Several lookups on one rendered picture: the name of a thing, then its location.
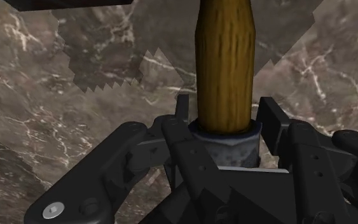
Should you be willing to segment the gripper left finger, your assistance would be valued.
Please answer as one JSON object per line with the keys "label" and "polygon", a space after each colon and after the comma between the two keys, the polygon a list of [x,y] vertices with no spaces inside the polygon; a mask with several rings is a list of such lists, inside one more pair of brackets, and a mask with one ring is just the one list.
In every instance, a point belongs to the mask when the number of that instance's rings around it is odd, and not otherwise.
{"label": "gripper left finger", "polygon": [[188,122],[189,97],[147,127],[121,124],[25,213],[24,224],[114,224],[116,212],[150,168],[164,166],[172,192],[139,224],[228,224],[220,172]]}

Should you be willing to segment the wooden-handled tool with grey collar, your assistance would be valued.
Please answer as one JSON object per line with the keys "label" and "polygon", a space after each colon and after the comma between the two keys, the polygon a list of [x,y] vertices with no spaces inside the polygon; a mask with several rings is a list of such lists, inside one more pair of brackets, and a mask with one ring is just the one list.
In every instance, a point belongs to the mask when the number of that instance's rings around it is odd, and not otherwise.
{"label": "wooden-handled tool with grey collar", "polygon": [[251,0],[200,0],[195,30],[197,118],[189,128],[215,163],[258,167],[251,118],[256,31]]}

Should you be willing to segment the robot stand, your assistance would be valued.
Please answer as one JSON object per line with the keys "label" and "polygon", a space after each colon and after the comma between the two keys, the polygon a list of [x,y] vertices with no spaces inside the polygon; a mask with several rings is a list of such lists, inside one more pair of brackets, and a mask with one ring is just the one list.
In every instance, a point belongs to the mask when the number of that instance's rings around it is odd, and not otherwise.
{"label": "robot stand", "polygon": [[18,11],[58,10],[97,6],[121,6],[134,0],[4,0]]}

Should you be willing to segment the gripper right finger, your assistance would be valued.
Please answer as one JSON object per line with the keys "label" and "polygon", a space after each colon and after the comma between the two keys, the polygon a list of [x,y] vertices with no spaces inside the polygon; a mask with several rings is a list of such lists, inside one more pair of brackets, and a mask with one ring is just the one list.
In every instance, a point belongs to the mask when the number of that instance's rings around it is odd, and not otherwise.
{"label": "gripper right finger", "polygon": [[358,224],[358,131],[332,136],[290,119],[272,97],[261,97],[256,120],[279,167],[293,176],[296,224]]}

